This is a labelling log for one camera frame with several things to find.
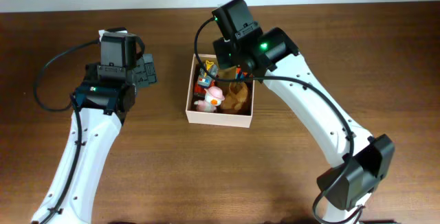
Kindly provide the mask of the colourful two-by-two puzzle cube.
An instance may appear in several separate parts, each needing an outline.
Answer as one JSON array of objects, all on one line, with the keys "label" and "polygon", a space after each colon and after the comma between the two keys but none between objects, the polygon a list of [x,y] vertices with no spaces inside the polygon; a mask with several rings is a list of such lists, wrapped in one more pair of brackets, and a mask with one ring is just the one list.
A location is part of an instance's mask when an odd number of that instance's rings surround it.
[{"label": "colourful two-by-two puzzle cube", "polygon": [[237,81],[244,81],[248,77],[248,73],[243,71],[242,68],[236,67],[235,70],[235,79]]}]

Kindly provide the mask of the brown plush capybara toy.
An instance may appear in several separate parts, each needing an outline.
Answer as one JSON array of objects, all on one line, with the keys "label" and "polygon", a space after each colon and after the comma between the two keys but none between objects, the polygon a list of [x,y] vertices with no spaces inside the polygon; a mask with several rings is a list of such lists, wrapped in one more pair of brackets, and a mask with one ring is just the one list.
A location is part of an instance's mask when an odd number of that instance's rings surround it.
[{"label": "brown plush capybara toy", "polygon": [[249,88],[244,82],[231,82],[225,100],[221,104],[224,113],[237,114],[243,110],[248,101]]}]

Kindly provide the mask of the red toy fire truck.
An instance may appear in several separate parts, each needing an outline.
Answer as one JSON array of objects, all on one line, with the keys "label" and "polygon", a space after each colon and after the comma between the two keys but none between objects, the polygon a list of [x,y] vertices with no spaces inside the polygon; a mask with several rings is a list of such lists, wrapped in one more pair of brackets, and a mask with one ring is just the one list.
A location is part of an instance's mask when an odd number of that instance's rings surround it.
[{"label": "red toy fire truck", "polygon": [[[217,76],[218,66],[214,61],[206,60],[203,62],[204,67],[208,70],[208,73]],[[202,69],[199,69],[199,75],[196,78],[194,87],[193,87],[193,95],[198,98],[203,98],[206,94],[206,89],[213,87],[215,85],[215,81]]]}]

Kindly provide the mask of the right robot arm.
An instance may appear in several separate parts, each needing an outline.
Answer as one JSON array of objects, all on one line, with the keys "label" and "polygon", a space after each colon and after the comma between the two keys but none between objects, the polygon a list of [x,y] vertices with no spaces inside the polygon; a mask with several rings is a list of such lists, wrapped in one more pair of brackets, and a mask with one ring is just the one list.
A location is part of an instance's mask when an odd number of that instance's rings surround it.
[{"label": "right robot arm", "polygon": [[[212,11],[222,37],[213,46],[222,67],[239,66],[273,91],[311,133],[330,169],[317,178],[319,223],[359,223],[366,202],[385,179],[395,152],[387,135],[358,124],[320,84],[298,46],[279,27],[264,32],[244,0]],[[324,215],[316,213],[326,199]]]}]

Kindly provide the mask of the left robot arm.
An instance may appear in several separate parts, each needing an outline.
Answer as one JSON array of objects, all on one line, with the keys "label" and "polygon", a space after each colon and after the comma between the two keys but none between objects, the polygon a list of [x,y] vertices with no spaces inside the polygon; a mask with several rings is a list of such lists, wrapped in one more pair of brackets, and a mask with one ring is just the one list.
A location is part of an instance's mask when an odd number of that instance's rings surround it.
[{"label": "left robot arm", "polygon": [[73,110],[66,147],[52,184],[32,223],[90,223],[107,155],[138,91],[157,82],[153,57],[124,27],[100,30],[92,44],[100,61],[70,94]]}]

